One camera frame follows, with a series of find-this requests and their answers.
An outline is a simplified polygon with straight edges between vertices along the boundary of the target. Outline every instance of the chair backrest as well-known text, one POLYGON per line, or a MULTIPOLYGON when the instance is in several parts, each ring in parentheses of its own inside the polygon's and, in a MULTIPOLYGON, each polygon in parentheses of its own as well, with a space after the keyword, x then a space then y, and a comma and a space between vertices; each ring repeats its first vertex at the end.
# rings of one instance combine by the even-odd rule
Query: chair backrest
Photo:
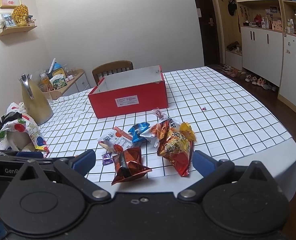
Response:
POLYGON ((92 75, 94 77, 94 80, 96 81, 96 84, 98 85, 102 77, 128 70, 133 70, 132 62, 127 60, 120 60, 96 67, 94 70, 92 70, 92 75))

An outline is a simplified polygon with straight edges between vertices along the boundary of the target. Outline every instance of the grid pattern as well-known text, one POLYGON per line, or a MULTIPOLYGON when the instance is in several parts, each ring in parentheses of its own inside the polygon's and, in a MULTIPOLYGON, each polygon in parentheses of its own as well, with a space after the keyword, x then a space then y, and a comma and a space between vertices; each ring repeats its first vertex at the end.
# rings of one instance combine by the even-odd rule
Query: grid pattern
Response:
MULTIPOLYGON (((291 137, 263 104, 215 70, 180 70, 164 73, 164 78, 169 107, 161 111, 192 126, 197 138, 194 150, 217 160, 236 160, 291 137)), ((107 151, 98 144, 98 138, 114 126, 128 131, 136 123, 153 125, 158 120, 151 111, 98 119, 88 100, 90 91, 59 98, 52 105, 53 117, 40 130, 49 145, 48 157, 74 156, 94 149, 97 161, 87 178, 112 181, 115 168, 113 164, 102 165, 102 154, 107 151)), ((144 178, 177 173, 168 160, 157 156, 157 149, 149 142, 141 145, 141 151, 143 164, 152 168, 144 178)))

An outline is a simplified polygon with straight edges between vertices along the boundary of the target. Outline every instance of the gold decoration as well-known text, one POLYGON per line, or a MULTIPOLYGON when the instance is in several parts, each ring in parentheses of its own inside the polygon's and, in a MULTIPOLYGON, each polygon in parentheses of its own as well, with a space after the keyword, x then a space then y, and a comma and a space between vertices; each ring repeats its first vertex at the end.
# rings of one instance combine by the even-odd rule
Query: gold decoration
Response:
POLYGON ((21 4, 13 10, 12 18, 18 27, 28 26, 28 7, 21 4))

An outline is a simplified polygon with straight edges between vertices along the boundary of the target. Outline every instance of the open cardboard box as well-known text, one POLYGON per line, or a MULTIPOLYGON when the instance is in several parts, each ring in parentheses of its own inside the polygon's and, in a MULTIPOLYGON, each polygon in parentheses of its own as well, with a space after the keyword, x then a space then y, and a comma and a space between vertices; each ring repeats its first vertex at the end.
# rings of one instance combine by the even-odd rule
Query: open cardboard box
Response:
POLYGON ((103 77, 88 98, 97 118, 168 108, 159 65, 103 77))

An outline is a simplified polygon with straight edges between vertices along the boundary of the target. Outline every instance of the table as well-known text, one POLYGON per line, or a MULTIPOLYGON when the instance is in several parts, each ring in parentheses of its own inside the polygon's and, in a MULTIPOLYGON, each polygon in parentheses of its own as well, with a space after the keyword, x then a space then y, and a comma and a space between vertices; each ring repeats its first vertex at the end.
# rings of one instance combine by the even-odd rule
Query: table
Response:
MULTIPOLYGON (((164 73, 164 78, 169 107, 161 111, 190 123, 197 138, 194 150, 216 160, 230 159, 236 165, 249 165, 253 160, 263 162, 291 200, 296 191, 296 143, 262 103, 208 67, 164 73)), ((141 145, 142 159, 152 171, 137 181, 111 186, 114 165, 102 165, 101 155, 106 150, 98 145, 98 138, 114 126, 128 131, 139 122, 153 125, 157 118, 149 111, 97 119, 88 100, 90 91, 61 97, 52 105, 53 117, 40 126, 51 152, 49 158, 94 149, 97 161, 86 177, 112 196, 116 191, 172 191, 177 195, 202 178, 192 165, 190 175, 180 177, 147 142, 141 145)))

